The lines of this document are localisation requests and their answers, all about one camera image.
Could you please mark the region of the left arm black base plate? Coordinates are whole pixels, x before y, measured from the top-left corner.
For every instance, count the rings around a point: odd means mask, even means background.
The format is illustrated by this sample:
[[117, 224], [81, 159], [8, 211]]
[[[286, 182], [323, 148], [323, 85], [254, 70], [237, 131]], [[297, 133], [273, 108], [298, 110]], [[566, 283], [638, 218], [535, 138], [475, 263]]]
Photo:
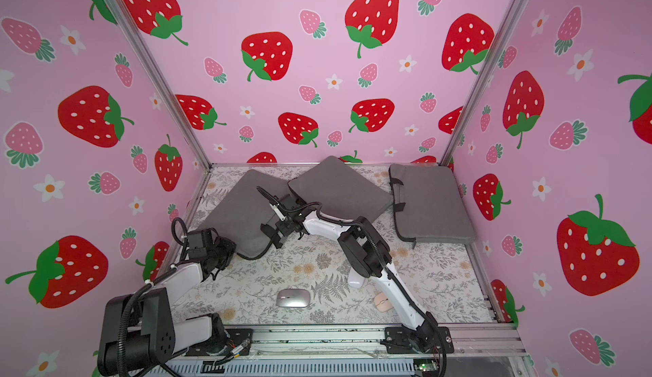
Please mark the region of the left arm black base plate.
[[225, 336], [212, 337], [211, 341], [192, 346], [188, 350], [188, 354], [193, 356], [225, 357], [229, 353], [235, 352], [236, 356], [245, 357], [251, 351], [252, 342], [253, 329], [226, 329]]

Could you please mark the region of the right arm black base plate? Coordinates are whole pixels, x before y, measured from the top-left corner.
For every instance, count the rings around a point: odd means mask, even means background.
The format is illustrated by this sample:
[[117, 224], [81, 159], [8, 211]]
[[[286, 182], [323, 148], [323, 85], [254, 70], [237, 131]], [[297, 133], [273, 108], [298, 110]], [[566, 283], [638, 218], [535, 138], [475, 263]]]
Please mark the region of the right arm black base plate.
[[453, 338], [446, 327], [412, 330], [405, 326], [387, 327], [380, 344], [390, 354], [452, 354]]

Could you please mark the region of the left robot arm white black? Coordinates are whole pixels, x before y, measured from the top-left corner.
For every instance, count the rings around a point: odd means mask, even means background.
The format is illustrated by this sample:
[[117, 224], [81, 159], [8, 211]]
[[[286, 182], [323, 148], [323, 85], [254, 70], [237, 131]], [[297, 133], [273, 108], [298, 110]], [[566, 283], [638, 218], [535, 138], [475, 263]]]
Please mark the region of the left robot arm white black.
[[175, 322], [171, 307], [202, 282], [215, 279], [235, 256], [237, 246], [213, 228], [188, 230], [171, 222], [173, 239], [182, 247], [180, 260], [166, 273], [105, 307], [97, 370], [102, 376], [143, 376], [155, 367], [171, 374], [168, 361], [195, 349], [220, 353], [230, 336], [216, 313]]

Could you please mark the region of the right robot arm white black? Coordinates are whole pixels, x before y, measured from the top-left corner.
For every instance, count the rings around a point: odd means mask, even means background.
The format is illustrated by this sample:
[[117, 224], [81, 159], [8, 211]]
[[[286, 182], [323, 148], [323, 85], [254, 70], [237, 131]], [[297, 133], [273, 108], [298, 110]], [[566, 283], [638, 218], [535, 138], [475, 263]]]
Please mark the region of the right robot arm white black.
[[276, 232], [315, 235], [337, 242], [351, 269], [370, 280], [396, 310], [401, 325], [385, 330], [380, 342], [389, 353], [417, 353], [445, 356], [454, 353], [447, 329], [441, 327], [431, 312], [416, 302], [392, 263], [391, 248], [365, 217], [343, 219], [322, 212], [320, 202], [287, 207], [279, 198], [258, 186], [278, 216]]

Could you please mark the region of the silver grey computer mouse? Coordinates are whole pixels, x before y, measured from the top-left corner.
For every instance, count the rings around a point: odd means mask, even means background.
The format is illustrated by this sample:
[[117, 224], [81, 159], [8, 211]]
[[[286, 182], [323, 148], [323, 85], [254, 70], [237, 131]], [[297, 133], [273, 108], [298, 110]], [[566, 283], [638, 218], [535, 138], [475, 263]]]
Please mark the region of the silver grey computer mouse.
[[276, 305], [285, 308], [304, 308], [311, 303], [311, 293], [305, 289], [280, 290], [276, 297]]

